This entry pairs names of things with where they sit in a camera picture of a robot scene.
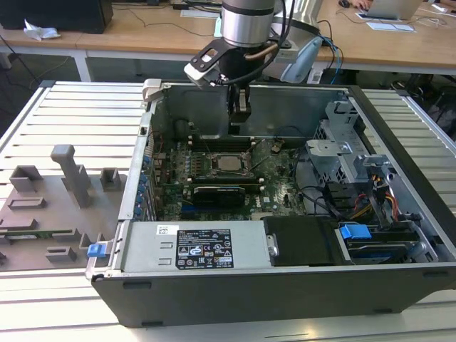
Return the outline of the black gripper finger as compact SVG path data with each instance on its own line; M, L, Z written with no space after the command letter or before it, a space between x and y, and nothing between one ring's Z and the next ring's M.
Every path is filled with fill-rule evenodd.
M232 123L237 111L237 103L239 102L239 87L236 84L228 86L227 93L227 108L229 122Z
M244 123L251 115L252 109L250 104L250 88L246 86L239 90L239 122Z

